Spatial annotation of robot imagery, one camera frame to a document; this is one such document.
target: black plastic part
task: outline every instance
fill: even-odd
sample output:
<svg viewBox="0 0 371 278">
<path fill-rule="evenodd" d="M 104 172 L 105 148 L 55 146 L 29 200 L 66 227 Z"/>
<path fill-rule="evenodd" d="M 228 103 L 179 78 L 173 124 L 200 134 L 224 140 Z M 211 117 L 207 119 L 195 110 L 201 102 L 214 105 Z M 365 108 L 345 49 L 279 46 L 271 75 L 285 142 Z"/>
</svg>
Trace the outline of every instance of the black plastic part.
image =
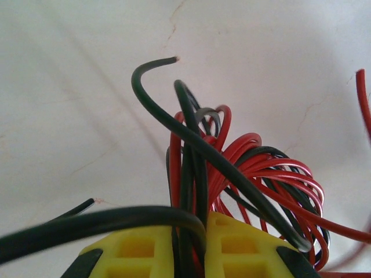
<svg viewBox="0 0 371 278">
<path fill-rule="evenodd" d="M 102 249 L 93 249 L 79 255 L 61 278 L 89 278 L 95 264 L 103 254 Z"/>
<path fill-rule="evenodd" d="M 321 278 L 302 253 L 284 246 L 278 246 L 276 251 L 294 278 Z"/>
</svg>

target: insulated wire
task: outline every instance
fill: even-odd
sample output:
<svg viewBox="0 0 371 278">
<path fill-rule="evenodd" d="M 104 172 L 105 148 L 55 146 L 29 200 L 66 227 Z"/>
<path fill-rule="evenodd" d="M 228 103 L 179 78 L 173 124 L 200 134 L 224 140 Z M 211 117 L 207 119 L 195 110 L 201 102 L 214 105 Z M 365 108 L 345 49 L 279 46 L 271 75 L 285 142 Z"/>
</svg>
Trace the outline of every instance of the insulated wire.
<svg viewBox="0 0 371 278">
<path fill-rule="evenodd" d="M 196 110 L 196 113 L 195 113 L 196 121 L 199 123 L 203 120 L 206 120 L 206 119 L 204 119 L 204 117 L 206 115 L 209 115 L 212 118 L 213 122 L 215 123 L 215 134 L 214 134 L 214 136 L 218 137 L 220 126 L 221 126 L 218 112 L 216 112 L 214 109 L 211 109 L 211 108 L 208 108 L 208 107 L 200 108 L 200 109 Z"/>
<path fill-rule="evenodd" d="M 64 218 L 64 217 L 70 217 L 70 216 L 73 216 L 73 215 L 80 214 L 80 213 L 84 212 L 85 210 L 87 210 L 92 205 L 94 205 L 94 202 L 95 202 L 94 199 L 90 198 L 90 199 L 86 200 L 85 202 L 83 202 L 82 204 L 79 204 L 78 206 L 74 207 L 72 210 L 69 210 L 68 212 L 52 219 L 51 221 L 54 221 L 54 220 L 57 220 L 57 219 L 60 219 L 60 218 Z"/>
<path fill-rule="evenodd" d="M 193 131 L 194 134 L 201 139 L 201 134 L 199 131 L 198 123 L 196 121 L 191 102 L 189 101 L 189 92 L 186 85 L 180 81 L 176 80 L 174 83 L 175 92 L 177 94 L 181 110 L 183 111 L 184 121 L 189 128 L 189 132 Z M 205 159 L 194 149 L 190 148 L 192 154 L 192 163 L 194 172 L 194 181 L 196 187 L 196 215 L 200 218 L 202 223 L 206 227 L 208 220 L 208 175 L 206 173 L 206 162 Z"/>
<path fill-rule="evenodd" d="M 166 176 L 168 177 L 169 195 L 170 195 L 170 205 L 173 207 L 173 202 L 171 198 L 171 187 L 170 187 L 170 148 L 166 150 L 165 164 L 166 164 Z M 179 254 L 179 238 L 176 227 L 172 227 L 172 249 L 173 249 L 173 259 L 174 259 L 174 277 L 180 277 L 180 254 Z"/>
<path fill-rule="evenodd" d="M 192 168 L 192 149 L 187 144 L 184 145 L 181 173 L 180 208 L 193 213 L 194 171 Z M 185 273 L 188 273 L 191 277 L 196 277 L 192 256 L 192 241 L 188 236 L 188 231 L 183 228 L 179 229 L 178 239 L 181 275 L 184 276 Z"/>
<path fill-rule="evenodd" d="M 369 135 L 369 139 L 371 140 L 371 114 L 366 94 L 365 70 L 360 69 L 359 71 L 357 71 L 355 74 L 355 79 L 357 83 L 357 95 L 359 107 L 361 108 L 362 117 L 363 120 L 365 121 L 365 126 L 367 133 Z"/>
<path fill-rule="evenodd" d="M 245 196 L 249 197 L 252 204 L 269 220 L 270 223 L 290 242 L 301 251 L 310 250 L 310 242 L 300 237 L 299 234 L 287 223 L 277 209 L 264 197 L 264 195 L 226 158 L 205 142 L 199 135 L 180 124 L 160 106 L 158 106 L 147 94 L 141 84 L 141 76 L 156 67 L 173 64 L 177 57 L 145 63 L 135 69 L 132 75 L 132 88 L 138 100 L 145 109 L 160 123 L 174 134 L 177 134 L 185 143 L 192 146 L 198 153 L 206 158 L 215 168 L 227 177 Z"/>
<path fill-rule="evenodd" d="M 102 233 L 143 226 L 179 226 L 190 231 L 199 254 L 206 251 L 206 231 L 193 214 L 174 207 L 115 208 L 61 218 L 0 238 L 0 264 L 32 253 Z"/>
</svg>

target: black wire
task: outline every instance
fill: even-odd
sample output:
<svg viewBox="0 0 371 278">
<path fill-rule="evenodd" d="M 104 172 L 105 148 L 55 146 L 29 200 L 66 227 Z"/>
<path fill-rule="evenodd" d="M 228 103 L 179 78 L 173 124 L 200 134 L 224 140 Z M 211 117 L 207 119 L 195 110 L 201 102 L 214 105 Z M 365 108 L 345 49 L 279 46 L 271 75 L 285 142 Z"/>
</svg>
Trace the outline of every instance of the black wire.
<svg viewBox="0 0 371 278">
<path fill-rule="evenodd" d="M 189 90 L 187 89 L 186 85 L 180 80 L 176 80 L 174 82 L 174 88 L 187 127 L 189 128 L 189 130 L 197 134 L 199 139 L 203 141 L 203 139 L 201 139 L 198 123 L 196 121 L 191 103 L 186 93 L 186 91 Z M 206 227 L 209 212 L 208 172 L 206 170 L 206 162 L 205 159 L 194 148 L 190 148 L 190 151 L 192 154 L 192 166 L 196 187 L 196 215 Z"/>
<path fill-rule="evenodd" d="M 169 195 L 170 195 L 170 204 L 173 206 L 172 202 L 172 191 L 170 186 L 170 148 L 166 150 L 165 156 L 166 162 L 166 175 L 168 177 L 168 186 L 169 186 Z M 180 256 L 179 256 L 179 239 L 176 227 L 172 227 L 172 247 L 173 247 L 173 259 L 174 259 L 174 277 L 180 277 L 181 269 L 180 269 Z"/>
<path fill-rule="evenodd" d="M 198 104 L 197 99 L 195 98 L 195 96 L 192 94 L 191 90 L 186 87 L 185 93 L 187 94 L 187 97 L 188 97 L 191 105 L 193 106 L 193 108 L 196 111 L 199 110 L 201 107 Z M 203 129 L 205 129 L 206 135 L 211 135 L 210 126 L 209 126 L 209 124 L 208 124 L 208 122 L 206 121 L 205 118 L 202 118 L 201 123 L 202 123 Z"/>
<path fill-rule="evenodd" d="M 260 146 L 260 147 L 257 147 L 257 148 L 253 148 L 253 149 L 250 149 L 248 151 L 246 151 L 243 155 L 241 155 L 241 157 L 237 160 L 236 162 L 236 166 L 240 166 L 244 161 L 248 160 L 249 158 L 252 158 L 253 156 L 255 155 L 258 155 L 258 154 L 261 154 L 261 153 L 269 153 L 273 156 L 276 156 L 276 157 L 279 157 L 279 158 L 290 158 L 288 157 L 288 155 L 286 155 L 284 152 L 274 148 L 274 147 L 268 147 L 268 146 Z M 299 170 L 296 168 L 296 167 L 290 167 L 290 170 L 295 172 L 295 173 L 299 173 Z M 265 184 L 267 185 L 267 187 L 269 187 L 270 189 L 275 190 L 272 182 L 270 181 L 270 179 L 268 178 L 263 178 Z M 277 181 L 277 183 L 284 189 L 286 190 L 296 201 L 298 201 L 301 206 L 305 209 L 305 210 L 308 210 L 309 212 L 311 213 L 314 213 L 316 215 L 319 215 L 316 208 L 312 206 L 311 202 L 310 202 L 310 199 L 308 197 L 308 195 L 299 190 L 298 188 L 295 188 L 289 184 L 286 184 L 284 182 L 280 182 L 280 181 Z M 297 222 L 297 220 L 295 219 L 295 217 L 293 216 L 292 212 L 290 210 L 288 210 L 286 207 L 284 206 L 281 206 L 281 209 L 283 210 L 283 212 L 286 214 L 286 216 L 288 217 L 289 221 L 292 223 L 294 229 L 303 236 L 303 231 L 301 230 L 300 228 L 300 225 L 299 223 Z M 323 239 L 325 240 L 326 244 L 329 246 L 330 245 L 330 233 L 327 229 L 324 229 L 322 227 L 319 227 L 320 230 L 321 230 L 321 233 L 323 235 Z M 312 234 L 312 240 L 315 241 L 315 236 Z M 316 262 L 318 262 L 320 259 L 321 259 L 321 256 L 322 256 L 322 250 L 319 250 L 315 256 L 315 260 Z"/>
<path fill-rule="evenodd" d="M 189 213 L 193 211 L 193 184 L 192 149 L 187 144 L 184 144 L 183 162 L 181 164 L 180 208 Z M 192 255 L 192 241 L 188 231 L 180 228 L 178 238 L 181 274 L 189 273 L 190 277 L 196 277 Z"/>
<path fill-rule="evenodd" d="M 228 194 L 232 199 L 234 199 L 237 203 L 241 204 L 244 206 L 245 209 L 250 211 L 252 214 L 255 216 L 267 221 L 264 216 L 256 209 L 254 208 L 251 204 L 243 200 L 240 196 L 238 196 L 231 188 L 226 187 L 224 189 L 225 193 Z"/>
<path fill-rule="evenodd" d="M 57 220 L 57 219 L 60 219 L 60 218 L 64 218 L 64 217 L 70 217 L 70 216 L 73 216 L 73 215 L 77 215 L 77 214 L 80 214 L 82 212 L 84 212 L 85 210 L 87 210 L 89 207 L 91 207 L 92 205 L 94 205 L 95 201 L 93 198 L 90 198 L 88 200 L 86 200 L 85 202 L 83 202 L 82 204 L 79 204 L 77 207 L 74 207 L 72 210 L 69 210 L 68 212 L 50 220 L 50 221 L 54 221 L 54 220 Z"/>
<path fill-rule="evenodd" d="M 220 118 L 219 118 L 218 112 L 216 112 L 215 109 L 212 109 L 212 108 L 209 108 L 209 107 L 200 108 L 195 113 L 196 121 L 197 122 L 202 121 L 203 119 L 205 119 L 205 116 L 206 115 L 208 115 L 211 118 L 213 118 L 214 123 L 215 123 L 215 134 L 214 134 L 214 136 L 215 137 L 218 137 L 219 131 L 220 131 L 220 127 L 221 127 L 221 123 L 220 123 Z"/>
<path fill-rule="evenodd" d="M 85 237 L 142 226 L 179 226 L 190 231 L 204 254 L 206 231 L 193 214 L 174 207 L 124 207 L 61 218 L 0 238 L 0 264 Z"/>
<path fill-rule="evenodd" d="M 267 198 L 225 157 L 223 157 L 217 150 L 204 142 L 199 135 L 183 126 L 171 115 L 165 112 L 158 106 L 147 94 L 141 84 L 141 76 L 156 67 L 173 64 L 177 61 L 177 57 L 167 58 L 152 61 L 143 64 L 135 69 L 132 75 L 132 88 L 138 100 L 142 103 L 145 109 L 154 116 L 160 123 L 162 123 L 169 130 L 174 132 L 199 152 L 205 159 L 207 159 L 219 172 L 221 172 L 228 180 L 234 184 L 239 191 L 247 196 L 262 215 L 273 225 L 276 230 L 282 234 L 287 241 L 298 248 L 300 251 L 309 251 L 311 248 L 310 242 L 303 239 L 285 220 L 285 218 L 278 212 L 278 210 L 267 200 Z"/>
</svg>

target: red insulated wire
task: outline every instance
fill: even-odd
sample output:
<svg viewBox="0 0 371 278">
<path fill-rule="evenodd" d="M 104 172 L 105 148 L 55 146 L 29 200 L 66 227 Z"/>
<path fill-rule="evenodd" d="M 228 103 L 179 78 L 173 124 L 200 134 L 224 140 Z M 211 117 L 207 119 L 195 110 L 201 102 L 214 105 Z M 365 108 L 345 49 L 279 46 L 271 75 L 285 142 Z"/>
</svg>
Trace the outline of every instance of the red insulated wire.
<svg viewBox="0 0 371 278">
<path fill-rule="evenodd" d="M 371 140 L 371 115 L 366 94 L 365 70 L 360 69 L 357 71 L 355 74 L 355 79 L 357 83 L 359 107 L 361 108 L 363 120 L 365 121 L 365 126 L 369 134 L 369 139 Z"/>
<path fill-rule="evenodd" d="M 369 227 L 367 229 L 369 233 L 371 233 L 371 219 L 369 221 Z M 329 268 L 326 268 L 325 271 L 334 271 L 336 269 L 342 268 L 353 261 L 355 261 L 362 253 L 364 253 L 367 249 L 368 244 L 361 242 L 358 243 L 357 247 L 354 248 L 353 251 L 349 252 L 344 258 L 336 262 L 334 265 L 331 265 Z"/>
<path fill-rule="evenodd" d="M 366 96 L 364 70 L 358 71 L 356 78 L 359 105 L 371 139 L 371 116 Z M 203 132 L 201 132 L 201 134 L 206 142 L 214 146 L 214 148 L 216 148 L 232 164 L 235 164 L 246 151 L 261 146 L 260 136 L 256 133 L 248 133 L 237 138 L 231 145 L 222 151 L 230 129 L 232 116 L 231 110 L 226 105 L 217 107 L 216 111 L 218 113 L 223 113 L 223 124 L 221 125 L 218 137 L 206 136 Z M 184 121 L 183 113 L 181 112 L 178 112 L 175 115 L 175 118 L 179 122 Z M 213 120 L 210 118 L 209 124 L 211 125 L 212 123 Z M 178 207 L 180 201 L 181 139 L 174 134 L 170 137 L 169 167 L 171 200 L 173 206 Z M 296 167 L 300 170 L 300 173 L 290 171 L 290 167 Z M 367 244 L 371 243 L 371 229 L 368 230 L 368 232 L 361 232 L 322 218 L 322 205 L 324 201 L 323 188 L 313 179 L 311 170 L 304 163 L 294 159 L 277 158 L 268 153 L 261 153 L 247 159 L 239 165 L 238 168 L 254 186 L 262 191 L 262 193 L 292 212 L 295 219 L 297 219 L 299 226 L 303 230 L 304 236 L 312 243 L 312 245 L 314 242 L 311 236 L 314 235 L 316 237 L 322 250 L 322 257 L 317 263 L 315 263 L 314 247 L 309 252 L 309 260 L 315 266 L 316 270 L 322 269 L 329 258 L 328 246 L 317 226 L 345 237 L 349 237 L 350 239 L 363 242 L 356 250 L 355 254 L 350 258 L 347 258 L 348 260 L 354 259 L 358 253 L 365 249 Z M 237 190 L 233 184 L 230 184 L 230 182 L 208 162 L 207 170 L 210 211 L 218 211 L 232 217 L 231 212 L 223 203 L 220 194 L 227 186 L 230 186 L 231 190 L 233 190 L 237 195 L 239 195 L 239 190 Z M 270 179 L 277 191 L 275 192 L 268 188 L 264 184 L 262 178 Z M 295 200 L 286 190 L 284 190 L 278 181 L 284 182 L 304 192 L 313 202 L 319 215 L 303 209 L 301 204 L 298 203 L 298 201 Z M 248 212 L 244 206 L 238 204 L 238 207 L 244 221 L 250 224 Z M 268 232 L 267 224 L 264 220 L 260 220 L 260 225 L 263 231 Z M 348 261 L 345 260 L 345 262 L 341 262 L 340 265 L 343 266 L 347 262 Z"/>
</svg>

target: wire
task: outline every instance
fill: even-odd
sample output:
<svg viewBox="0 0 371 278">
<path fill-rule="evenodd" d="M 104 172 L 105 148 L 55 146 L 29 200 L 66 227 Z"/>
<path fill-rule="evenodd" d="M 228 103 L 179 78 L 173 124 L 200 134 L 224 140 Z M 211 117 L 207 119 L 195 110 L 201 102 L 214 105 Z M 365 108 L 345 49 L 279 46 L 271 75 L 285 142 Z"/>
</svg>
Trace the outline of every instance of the wire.
<svg viewBox="0 0 371 278">
<path fill-rule="evenodd" d="M 141 84 L 141 76 L 145 72 L 156 67 L 173 64 L 177 60 L 177 57 L 156 60 L 145 63 L 135 69 L 132 75 L 132 88 L 138 100 L 160 123 L 179 136 L 185 143 L 192 146 L 193 149 L 207 159 L 215 169 L 218 169 L 219 172 L 228 178 L 228 180 L 230 180 L 245 196 L 248 196 L 251 203 L 264 215 L 264 217 L 266 217 L 266 219 L 269 220 L 270 223 L 272 223 L 272 225 L 287 239 L 288 242 L 301 251 L 309 251 L 311 248 L 310 242 L 300 237 L 300 235 L 287 223 L 277 209 L 240 171 L 238 171 L 235 166 L 233 166 L 225 157 L 220 155 L 216 149 L 205 142 L 197 133 L 192 132 L 165 112 L 144 90 Z"/>
<path fill-rule="evenodd" d="M 193 94 L 191 93 L 191 91 L 188 88 L 185 90 L 185 93 L 187 94 L 188 100 L 190 101 L 192 107 L 196 111 L 200 110 L 200 108 L 201 108 L 200 105 L 198 104 L 196 98 L 193 96 Z M 205 129 L 206 134 L 211 135 L 210 127 L 209 127 L 206 119 L 202 118 L 201 122 L 202 122 L 203 128 Z"/>
<path fill-rule="evenodd" d="M 366 231 L 368 233 L 371 233 L 371 218 L 369 218 L 368 228 Z M 364 242 L 358 243 L 358 245 L 349 252 L 344 258 L 341 258 L 339 261 L 335 262 L 333 265 L 331 265 L 329 268 L 326 268 L 325 271 L 334 271 L 340 268 L 343 268 L 344 266 L 349 265 L 350 263 L 354 262 L 360 255 L 362 255 L 367 250 L 368 245 Z"/>
<path fill-rule="evenodd" d="M 180 185 L 180 208 L 182 210 L 188 211 L 189 213 L 194 213 L 194 171 L 192 167 L 192 150 L 190 146 L 186 144 L 184 145 L 181 173 L 182 179 Z M 178 239 L 181 274 L 183 275 L 184 273 L 189 273 L 191 276 L 196 277 L 196 270 L 194 268 L 192 255 L 192 241 L 188 235 L 188 232 L 184 229 L 179 229 Z"/>
<path fill-rule="evenodd" d="M 141 226 L 179 226 L 189 230 L 198 254 L 206 250 L 206 231 L 193 214 L 174 207 L 115 208 L 61 218 L 0 238 L 0 264 L 85 237 Z"/>
<path fill-rule="evenodd" d="M 256 209 L 254 208 L 251 204 L 249 204 L 248 202 L 246 202 L 245 200 L 243 200 L 240 196 L 237 195 L 237 193 L 235 193 L 231 188 L 229 187 L 226 187 L 224 189 L 225 193 L 228 194 L 231 198 L 233 198 L 236 202 L 238 202 L 239 204 L 243 205 L 245 209 L 249 210 L 252 214 L 254 214 L 256 217 L 259 217 L 261 219 L 264 219 L 266 221 L 266 219 L 264 218 L 264 216 Z"/>
<path fill-rule="evenodd" d="M 190 100 L 189 100 L 189 89 L 186 85 L 180 81 L 176 80 L 174 83 L 175 92 L 177 94 L 179 104 L 183 111 L 184 121 L 189 128 L 189 132 L 192 132 L 201 139 L 201 134 L 199 132 L 198 123 L 196 121 Z M 208 175 L 206 172 L 206 162 L 204 158 L 193 148 L 190 148 L 193 172 L 195 177 L 195 187 L 196 187 L 196 215 L 200 218 L 202 223 L 206 227 L 208 220 Z"/>
<path fill-rule="evenodd" d="M 209 115 L 211 117 L 211 119 L 213 120 L 213 122 L 215 123 L 215 134 L 214 134 L 214 136 L 218 137 L 220 126 L 221 126 L 220 117 L 219 117 L 218 112 L 216 112 L 216 110 L 208 108 L 208 107 L 203 107 L 203 108 L 200 108 L 200 109 L 196 110 L 195 117 L 196 117 L 197 123 L 204 120 L 204 117 L 206 115 Z"/>
<path fill-rule="evenodd" d="M 371 114 L 367 101 L 366 94 L 366 81 L 365 81 L 365 70 L 360 69 L 355 74 L 356 84 L 357 84 L 357 95 L 359 101 L 359 107 L 361 108 L 363 120 L 365 121 L 365 126 L 371 140 Z"/>
<path fill-rule="evenodd" d="M 50 221 L 54 221 L 54 220 L 57 220 L 57 219 L 61 219 L 61 218 L 65 218 L 65 217 L 70 217 L 70 216 L 73 216 L 73 215 L 77 215 L 77 214 L 80 214 L 82 212 L 84 212 L 85 210 L 87 210 L 89 207 L 91 207 L 92 205 L 94 205 L 95 201 L 93 198 L 90 198 L 88 200 L 86 200 L 85 202 L 83 202 L 82 204 L 79 204 L 78 206 L 74 207 L 72 210 L 69 210 L 68 212 L 50 220 Z"/>
</svg>

